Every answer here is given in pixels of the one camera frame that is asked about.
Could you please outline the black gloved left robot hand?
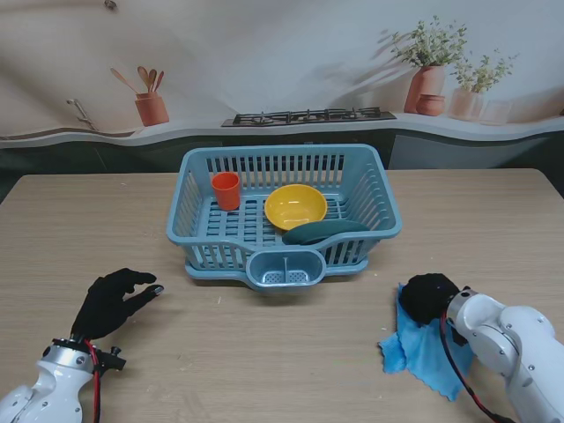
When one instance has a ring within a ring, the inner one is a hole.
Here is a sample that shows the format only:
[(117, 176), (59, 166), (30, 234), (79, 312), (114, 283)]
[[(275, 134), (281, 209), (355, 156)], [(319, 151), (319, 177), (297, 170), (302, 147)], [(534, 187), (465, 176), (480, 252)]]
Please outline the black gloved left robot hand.
[(118, 330), (164, 291), (148, 272), (123, 268), (97, 278), (70, 329), (70, 338), (82, 342), (104, 338)]

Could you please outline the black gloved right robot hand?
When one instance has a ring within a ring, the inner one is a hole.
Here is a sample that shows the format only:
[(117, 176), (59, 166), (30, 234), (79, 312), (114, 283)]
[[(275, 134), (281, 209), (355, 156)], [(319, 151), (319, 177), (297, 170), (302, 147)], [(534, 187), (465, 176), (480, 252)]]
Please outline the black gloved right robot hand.
[(416, 275), (399, 294), (399, 304), (418, 325), (429, 325), (441, 317), (460, 289), (442, 273)]

